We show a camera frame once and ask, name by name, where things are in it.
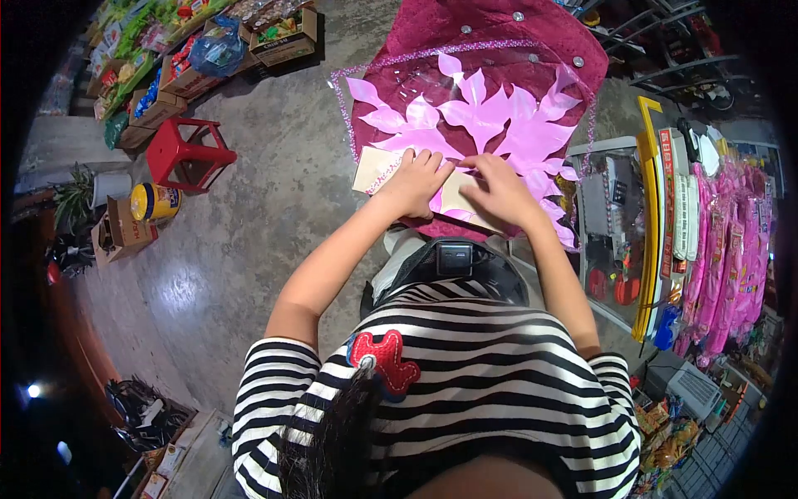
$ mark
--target black and white striped shirt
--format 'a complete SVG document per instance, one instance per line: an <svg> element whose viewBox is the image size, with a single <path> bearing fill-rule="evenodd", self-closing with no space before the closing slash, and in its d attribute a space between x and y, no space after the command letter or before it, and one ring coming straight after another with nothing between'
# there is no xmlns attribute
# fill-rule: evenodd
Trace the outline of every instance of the black and white striped shirt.
<svg viewBox="0 0 798 499"><path fill-rule="evenodd" d="M552 315L500 299L468 279L411 284L355 329L375 342L398 330L402 360L421 368L402 402L377 410L374 469L389 449L384 495L405 497L446 469L498 454L543 466L566 497L625 497L640 453L626 361L585 361ZM294 340L252 346L233 425L235 475L249 497L280 497L284 426L297 415L312 429L353 373L346 345L323 365Z"/></svg>

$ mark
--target red plastic stool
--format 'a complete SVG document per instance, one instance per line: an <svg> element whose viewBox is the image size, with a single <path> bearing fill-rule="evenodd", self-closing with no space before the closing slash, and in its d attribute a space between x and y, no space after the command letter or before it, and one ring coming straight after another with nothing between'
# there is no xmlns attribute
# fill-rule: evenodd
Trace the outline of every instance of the red plastic stool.
<svg viewBox="0 0 798 499"><path fill-rule="evenodd" d="M180 136L178 125L194 125L197 129L184 141ZM230 164L235 163L239 155L231 151L222 142L219 135L220 125L218 121L195 120L193 118L174 117L169 118L160 126L158 132L152 138L152 142L147 147L147 164L150 167L152 179L156 184L164 187L174 187L193 192L207 192L222 171ZM211 131L211 135L216 140L218 147L209 147L202 144L190 144L205 126ZM198 184L188 183L188 173L183 165L184 161L212 161L213 165L205 172L202 180ZM169 180L169 175L176 166L180 166L186 182L174 182ZM205 182L216 173L207 187L203 187Z"/></svg>

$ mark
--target maroon velvet cloth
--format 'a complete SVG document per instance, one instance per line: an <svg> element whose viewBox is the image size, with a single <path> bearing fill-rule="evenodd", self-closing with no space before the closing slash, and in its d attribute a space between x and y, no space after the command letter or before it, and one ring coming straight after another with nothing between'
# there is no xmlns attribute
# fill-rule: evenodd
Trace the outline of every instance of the maroon velvet cloth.
<svg viewBox="0 0 798 499"><path fill-rule="evenodd" d="M523 21L518 22L512 18L516 11L524 15ZM460 30L463 25L471 26L472 32L463 34ZM575 70L583 83L582 88L571 85L564 93L583 99L583 102L556 123L576 125L587 110L590 99L601 86L606 73L607 57L587 28L551 0L404 0L385 44L374 61L441 46L514 39L541 42L548 50L539 47L516 47L474 50L451 55L461 60L466 77L482 68L489 97L496 92L499 85L504 85L505 90L510 93L512 83L529 90L540 99L554 82L555 67L562 61ZM538 64L528 61L527 56L530 53L539 56ZM576 56L585 61L582 68L572 65ZM459 90L452 90L452 79L442 75L437 69L437 57L369 69L364 79L377 87L379 96L385 103L402 114L405 113L407 104L420 93L434 106L444 101L460 99ZM358 153L364 145L391 137L358 118L374 109L365 102L354 103L352 126ZM476 153L473 141L462 127L451 127L441 120L438 129L447 142L465 156ZM501 133L491 139L485 151L493 151L503 138L504 133ZM564 155L565 148L553 156ZM489 232L477 230L473 225L437 214L432 222L406 221L429 236L465 236L482 241L489 235Z"/></svg>

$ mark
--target red patch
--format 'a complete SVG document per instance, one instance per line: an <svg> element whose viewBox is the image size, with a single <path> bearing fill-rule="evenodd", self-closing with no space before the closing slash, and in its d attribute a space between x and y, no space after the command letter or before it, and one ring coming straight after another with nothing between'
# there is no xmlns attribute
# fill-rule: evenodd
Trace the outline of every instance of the red patch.
<svg viewBox="0 0 798 499"><path fill-rule="evenodd" d="M392 397L399 397L405 395L410 384L421 377L418 364L401 361L401 349L402 337L399 331L388 331L379 343L374 343L371 333L364 332L352 342L349 362L352 366L360 366L364 357L373 357L374 370L380 375L385 391Z"/></svg>

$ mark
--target pink paper flower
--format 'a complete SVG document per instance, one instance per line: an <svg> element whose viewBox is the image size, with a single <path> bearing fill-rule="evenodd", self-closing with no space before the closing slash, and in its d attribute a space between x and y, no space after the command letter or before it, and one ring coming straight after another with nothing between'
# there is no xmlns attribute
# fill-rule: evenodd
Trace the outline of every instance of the pink paper flower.
<svg viewBox="0 0 798 499"><path fill-rule="evenodd" d="M393 133L394 136L381 142L372 142L374 147L402 154L412 148L416 154L422 149L442 152L444 157L462 160L463 155L446 142L443 134L436 128L440 114L427 101L424 95L416 97L405 110L405 117L391 109L377 95L377 88L364 80L346 78L352 97L357 101L367 102L377 108L376 111L360 117L374 128Z"/></svg>
<svg viewBox="0 0 798 499"><path fill-rule="evenodd" d="M445 53L438 56L438 68L454 80L463 101L447 101L434 108L420 95L408 105L405 116L380 99L377 89L369 82L346 78L355 100L377 108L360 119L382 132L393 134L393 137L373 142L372 145L398 153L407 148L413 148L416 152L429 149L442 152L446 158L463 159L463 155L449 145L437 129L440 120L438 111L450 125L465 127L478 153L484 152L485 145L504 131L504 124L509 120L505 138L494 154L509 155L508 163L523 177L531 194L551 218L560 241L564 246L573 248L574 233L557 222L565 216L565 211L546 198L562 195L553 176L559 174L566 180L578 179L572 167L563 165L562 158L549 157L563 148L576 129L575 126L554 123L581 102L563 93L563 89L576 83L575 75L565 65L557 66L555 83L538 104L531 93L515 85L509 97L501 85L496 93L486 98L482 69L466 77L460 60ZM468 171L468 168L458 167L457 170ZM442 194L442 190L439 190L429 202L433 212L440 213ZM469 221L475 213L455 209L448 210L444 215Z"/></svg>

